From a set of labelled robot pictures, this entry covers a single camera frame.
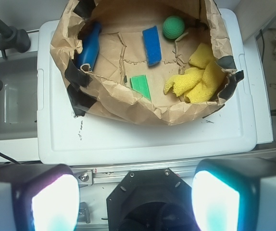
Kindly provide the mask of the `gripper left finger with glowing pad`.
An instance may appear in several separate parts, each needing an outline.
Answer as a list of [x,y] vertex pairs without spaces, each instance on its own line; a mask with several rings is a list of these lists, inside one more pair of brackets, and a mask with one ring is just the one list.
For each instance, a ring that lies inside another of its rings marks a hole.
[[65,164],[0,165],[0,231],[73,231],[79,203]]

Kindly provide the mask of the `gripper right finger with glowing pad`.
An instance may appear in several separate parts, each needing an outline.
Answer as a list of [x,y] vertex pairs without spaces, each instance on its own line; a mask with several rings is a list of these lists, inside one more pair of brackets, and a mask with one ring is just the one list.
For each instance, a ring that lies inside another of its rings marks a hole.
[[203,159],[191,200],[202,231],[276,231],[276,158]]

